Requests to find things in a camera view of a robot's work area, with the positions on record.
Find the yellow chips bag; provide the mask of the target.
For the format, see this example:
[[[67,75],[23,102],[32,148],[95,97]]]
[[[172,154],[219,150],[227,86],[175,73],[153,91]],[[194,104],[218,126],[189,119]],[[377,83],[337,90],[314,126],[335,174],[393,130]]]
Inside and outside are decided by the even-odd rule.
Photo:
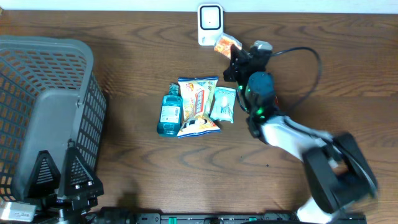
[[[217,82],[218,77],[178,79],[183,100],[183,122],[178,138],[221,131],[209,116]]]

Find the teal mouthwash bottle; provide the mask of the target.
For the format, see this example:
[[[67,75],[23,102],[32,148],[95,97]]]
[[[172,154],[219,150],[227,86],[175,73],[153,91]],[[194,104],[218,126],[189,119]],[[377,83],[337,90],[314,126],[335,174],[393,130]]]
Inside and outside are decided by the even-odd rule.
[[[174,137],[181,128],[183,100],[178,84],[171,83],[169,93],[162,99],[162,106],[157,124],[157,132],[161,136]]]

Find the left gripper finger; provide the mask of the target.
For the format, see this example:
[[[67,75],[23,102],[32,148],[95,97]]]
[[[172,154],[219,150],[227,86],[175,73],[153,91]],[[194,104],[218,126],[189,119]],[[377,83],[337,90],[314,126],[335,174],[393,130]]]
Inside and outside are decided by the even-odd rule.
[[[39,151],[24,191],[25,198],[54,194],[60,183],[60,171],[48,151]]]
[[[70,147],[62,170],[62,195],[90,195],[95,191],[95,175],[79,150]]]

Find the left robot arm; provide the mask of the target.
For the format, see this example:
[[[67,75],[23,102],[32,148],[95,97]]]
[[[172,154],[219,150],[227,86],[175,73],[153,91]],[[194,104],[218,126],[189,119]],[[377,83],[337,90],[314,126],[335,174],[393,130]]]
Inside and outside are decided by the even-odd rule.
[[[21,202],[1,201],[1,223],[136,223],[137,216],[119,207],[97,206],[102,181],[76,147],[65,153],[61,170],[49,152],[40,151]]]

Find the small orange snack box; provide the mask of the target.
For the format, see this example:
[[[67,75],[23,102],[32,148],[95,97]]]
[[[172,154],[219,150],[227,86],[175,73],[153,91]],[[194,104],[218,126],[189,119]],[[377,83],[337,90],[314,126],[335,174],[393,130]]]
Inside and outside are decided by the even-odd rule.
[[[242,49],[242,43],[231,35],[222,33],[214,45],[214,51],[221,53],[227,58],[231,58],[231,46],[235,45],[239,50]]]

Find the pale green wet wipes pack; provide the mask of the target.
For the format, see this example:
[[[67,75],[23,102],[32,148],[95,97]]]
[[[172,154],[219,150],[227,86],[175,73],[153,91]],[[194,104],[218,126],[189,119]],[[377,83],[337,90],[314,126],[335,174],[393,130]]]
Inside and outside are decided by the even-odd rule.
[[[227,87],[216,87],[215,102],[210,113],[212,120],[229,121],[234,123],[234,103],[236,100],[236,90]]]

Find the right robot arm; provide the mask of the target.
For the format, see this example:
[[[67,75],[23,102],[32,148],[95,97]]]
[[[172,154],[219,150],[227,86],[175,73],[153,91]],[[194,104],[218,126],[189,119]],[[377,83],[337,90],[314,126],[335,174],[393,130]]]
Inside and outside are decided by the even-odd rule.
[[[224,80],[237,84],[237,101],[248,114],[252,136],[278,147],[303,163],[311,197],[294,212],[297,223],[366,223],[364,215],[346,209],[367,197],[375,197],[378,183],[358,143],[350,133],[334,136],[293,121],[280,110],[273,76],[266,71],[276,54],[271,44],[253,43],[249,51],[230,48],[230,64]]]

